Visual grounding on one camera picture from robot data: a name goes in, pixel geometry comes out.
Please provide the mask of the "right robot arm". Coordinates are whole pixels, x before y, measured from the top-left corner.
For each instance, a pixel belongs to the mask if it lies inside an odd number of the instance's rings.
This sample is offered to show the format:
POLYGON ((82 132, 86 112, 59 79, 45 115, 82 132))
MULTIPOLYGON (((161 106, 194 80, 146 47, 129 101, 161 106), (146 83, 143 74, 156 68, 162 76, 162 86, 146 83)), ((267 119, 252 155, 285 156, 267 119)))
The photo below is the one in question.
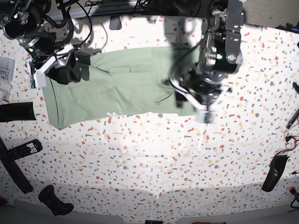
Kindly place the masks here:
POLYGON ((78 83, 82 74, 75 57, 82 43, 73 45, 70 9, 77 0, 57 0, 60 23, 48 16, 50 0, 2 0, 0 28, 6 38, 17 40, 31 56, 26 62, 28 88, 43 88, 46 78, 59 84, 78 83))

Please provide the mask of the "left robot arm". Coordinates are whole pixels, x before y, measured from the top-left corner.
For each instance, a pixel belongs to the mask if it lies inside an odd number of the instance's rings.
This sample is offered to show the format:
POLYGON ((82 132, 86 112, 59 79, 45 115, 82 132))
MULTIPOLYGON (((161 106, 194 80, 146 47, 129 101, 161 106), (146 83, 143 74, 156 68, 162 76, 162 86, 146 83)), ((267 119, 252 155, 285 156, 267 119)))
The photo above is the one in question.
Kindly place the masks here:
POLYGON ((213 123, 215 108, 232 88, 223 84, 238 72, 243 56, 242 1, 213 0, 207 7, 204 34, 198 44, 171 66, 166 83, 176 92, 176 106, 188 101, 200 123, 213 123))

